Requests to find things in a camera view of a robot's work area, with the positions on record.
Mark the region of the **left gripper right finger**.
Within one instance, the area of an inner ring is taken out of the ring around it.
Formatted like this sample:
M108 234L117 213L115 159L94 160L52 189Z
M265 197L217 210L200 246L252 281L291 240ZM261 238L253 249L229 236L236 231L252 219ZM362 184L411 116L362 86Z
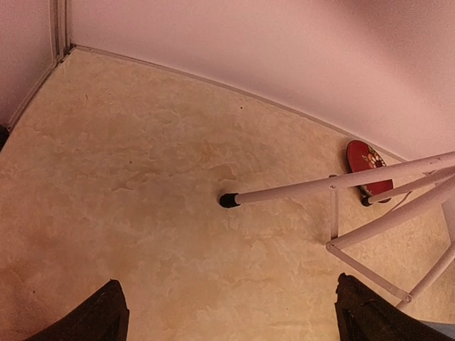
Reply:
M340 274L335 302L341 340L450 340L451 326L416 320L387 302L356 277Z

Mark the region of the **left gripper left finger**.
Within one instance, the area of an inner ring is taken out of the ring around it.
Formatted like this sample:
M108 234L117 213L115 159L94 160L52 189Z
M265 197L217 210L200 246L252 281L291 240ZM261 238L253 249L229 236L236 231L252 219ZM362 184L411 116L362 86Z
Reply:
M118 280L110 280L64 318L29 340L126 340L129 309Z

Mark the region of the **silver tripod stand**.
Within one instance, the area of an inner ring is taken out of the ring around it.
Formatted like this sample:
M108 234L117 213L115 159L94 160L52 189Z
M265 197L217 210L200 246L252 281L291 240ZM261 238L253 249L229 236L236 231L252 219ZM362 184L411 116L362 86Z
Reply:
M454 259L442 204L454 196L454 168L390 174L398 191L369 206L348 169L306 171L310 181L261 197L222 190L217 216L244 239L254 275L300 281L336 269L365 280L401 308L420 298Z

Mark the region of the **blue metronome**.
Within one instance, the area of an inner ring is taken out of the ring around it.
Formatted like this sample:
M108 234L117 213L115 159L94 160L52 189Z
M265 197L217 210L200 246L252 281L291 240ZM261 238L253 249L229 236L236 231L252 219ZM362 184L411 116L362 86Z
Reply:
M448 324L448 323L436 323L436 322L429 322L429 321L423 321L425 325L449 336L454 338L455 334L455 324Z

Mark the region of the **red floral plate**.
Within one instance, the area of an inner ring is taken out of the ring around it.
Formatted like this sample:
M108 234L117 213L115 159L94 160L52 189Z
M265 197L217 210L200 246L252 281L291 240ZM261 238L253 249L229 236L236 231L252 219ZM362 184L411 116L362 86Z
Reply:
M346 160L348 169L351 173L366 171L385 167L386 164L376 150L367 143L359 140L352 140L346 148ZM366 202L368 197L384 193L394 188L392 179L383 180L376 183L362 184L359 189L362 204L368 206Z

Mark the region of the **left aluminium frame post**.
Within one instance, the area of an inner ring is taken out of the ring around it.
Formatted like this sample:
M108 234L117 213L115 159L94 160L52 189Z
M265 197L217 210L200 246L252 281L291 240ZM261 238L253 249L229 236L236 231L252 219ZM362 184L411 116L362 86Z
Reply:
M57 64L61 63L70 51L68 31L68 0L51 0L50 4L50 33L52 54Z

